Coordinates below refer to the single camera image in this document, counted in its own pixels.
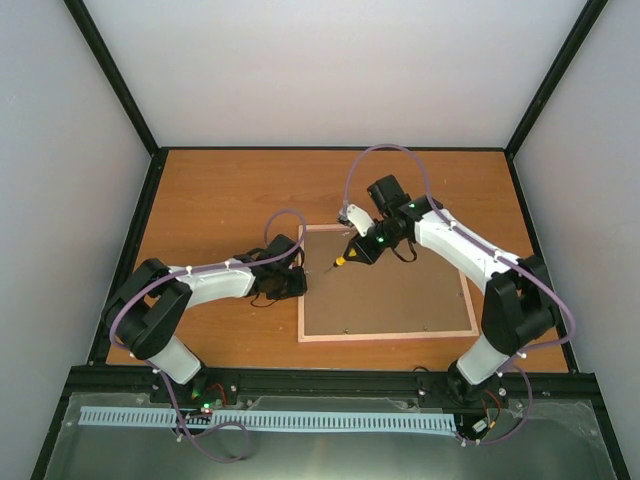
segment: white panel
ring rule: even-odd
[[[163,145],[506,145],[584,0],[89,0]]]
[[[554,284],[574,310],[640,478],[640,2],[609,2],[517,157]]]
[[[62,1],[0,2],[0,465],[86,361],[148,155]]]

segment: robotic arm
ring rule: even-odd
[[[386,249],[410,262],[417,257],[413,244],[418,243],[464,273],[485,295],[483,333],[471,349],[450,366],[448,386],[458,402],[473,400],[501,365],[553,328],[558,316],[554,315],[556,307],[552,300],[538,287],[499,262],[497,256],[488,255],[463,238],[451,225],[503,258],[519,264],[548,286],[550,280],[544,262],[535,256],[523,260],[512,253],[501,252],[457,222],[438,202],[435,203],[440,212],[434,211],[424,196],[411,200],[392,175],[378,180],[367,191],[382,220],[373,220],[361,208],[349,205],[338,220],[355,227],[358,233],[349,240],[334,267],[349,261],[372,265]],[[412,260],[404,259],[395,250],[404,240],[414,254]]]
[[[225,262],[234,268],[181,275],[165,282],[149,292],[153,303],[141,299],[134,304],[118,325],[116,335],[135,358],[148,360],[176,383],[186,384],[202,362],[174,335],[184,311],[221,298],[265,294],[269,300],[283,300],[303,295],[307,290],[304,268],[291,266],[298,255],[302,257],[300,263],[304,263],[300,248],[276,262],[241,267],[284,254],[294,246],[295,242],[278,235],[266,249],[253,249]],[[111,327],[122,308],[144,287],[181,270],[184,268],[168,267],[155,258],[146,260],[109,299],[102,320]]]

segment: metal floor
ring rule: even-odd
[[[262,399],[252,409],[316,410],[331,399]],[[341,401],[336,411],[397,411],[397,404]],[[497,446],[465,448],[455,438],[416,433],[251,432],[251,455],[217,464],[169,428],[78,426],[80,408],[148,406],[140,395],[82,395],[71,399],[52,456],[48,479],[500,479],[570,480],[615,478],[590,406],[584,402],[534,404],[532,418],[514,438]],[[516,422],[503,412],[499,436]],[[238,431],[204,437],[218,455],[242,450]]]

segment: work surface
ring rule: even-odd
[[[169,153],[138,263],[157,257],[167,265],[226,260],[263,246],[263,227],[283,208],[300,210],[309,224],[335,223],[349,167],[358,152],[333,150],[172,150]],[[466,226],[520,256],[531,244],[501,152],[418,152],[433,195]],[[377,215],[366,188],[394,174],[413,197],[424,192],[420,170],[401,152],[374,152],[354,175],[349,199]],[[270,236],[297,237],[298,219],[276,220]],[[482,294],[470,285],[478,321]],[[474,338],[298,343],[297,301],[254,308],[249,299],[225,299],[188,310],[179,338],[207,365],[445,370]],[[543,339],[555,338],[549,332]],[[132,363],[112,349],[108,363]],[[535,352],[529,371],[564,372],[559,347]]]

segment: brown square board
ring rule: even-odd
[[[478,336],[466,277],[430,250],[418,247],[412,263],[387,250],[373,266],[353,262],[325,273],[353,233],[342,225],[307,228],[299,342]]]

